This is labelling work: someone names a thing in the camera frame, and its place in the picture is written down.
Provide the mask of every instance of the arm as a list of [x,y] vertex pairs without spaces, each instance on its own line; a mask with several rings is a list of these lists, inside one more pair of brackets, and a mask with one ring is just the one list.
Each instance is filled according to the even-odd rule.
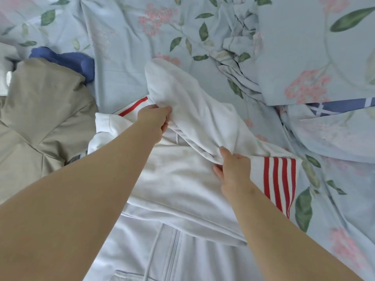
[[247,243],[266,280],[361,280],[300,231],[250,180],[250,160],[222,147],[222,192],[231,203]]
[[113,141],[0,205],[1,279],[81,281],[161,140],[170,112],[143,108]]

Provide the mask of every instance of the blue garment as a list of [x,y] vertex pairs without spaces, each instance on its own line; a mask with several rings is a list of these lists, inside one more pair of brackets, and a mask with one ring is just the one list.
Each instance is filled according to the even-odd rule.
[[29,58],[44,58],[51,63],[72,69],[86,78],[85,84],[92,82],[95,78],[94,59],[80,52],[57,54],[48,47],[41,46],[33,48]]

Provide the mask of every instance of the person's right arm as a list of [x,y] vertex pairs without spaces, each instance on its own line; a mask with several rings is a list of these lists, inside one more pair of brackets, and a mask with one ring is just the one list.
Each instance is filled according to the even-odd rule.
[[298,229],[250,180],[250,159],[220,148],[224,165],[214,166],[257,265],[266,280],[361,280]]

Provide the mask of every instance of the khaki garment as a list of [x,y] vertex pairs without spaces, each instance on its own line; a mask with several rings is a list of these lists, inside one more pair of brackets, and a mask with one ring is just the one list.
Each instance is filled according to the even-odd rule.
[[18,64],[0,98],[0,204],[87,150],[97,107],[84,80],[40,58]]

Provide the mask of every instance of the red stripe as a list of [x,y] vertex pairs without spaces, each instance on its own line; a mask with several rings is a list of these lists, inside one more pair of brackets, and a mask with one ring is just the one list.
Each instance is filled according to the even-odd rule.
[[289,185],[288,185],[288,160],[286,158],[282,158],[282,185],[284,187],[284,195],[285,195],[285,207],[287,212],[287,218],[289,218]]
[[264,173],[263,173],[263,182],[264,182],[264,194],[268,197],[268,199],[271,199],[270,196],[270,182],[269,182],[269,172],[270,170],[270,158],[265,157],[264,158]]
[[135,104],[133,104],[131,107],[129,107],[128,109],[125,109],[122,113],[119,114],[119,116],[122,116],[124,117],[125,115],[127,115],[128,113],[132,112],[138,105],[140,105],[141,103],[143,103],[144,101],[148,100],[147,97],[144,97],[143,99],[140,99],[138,100]]
[[292,200],[290,202],[290,205],[292,205],[294,201],[294,194],[296,193],[296,159],[290,159],[292,161]]
[[279,158],[273,158],[273,189],[275,191],[276,207],[282,212],[280,190],[279,190]]

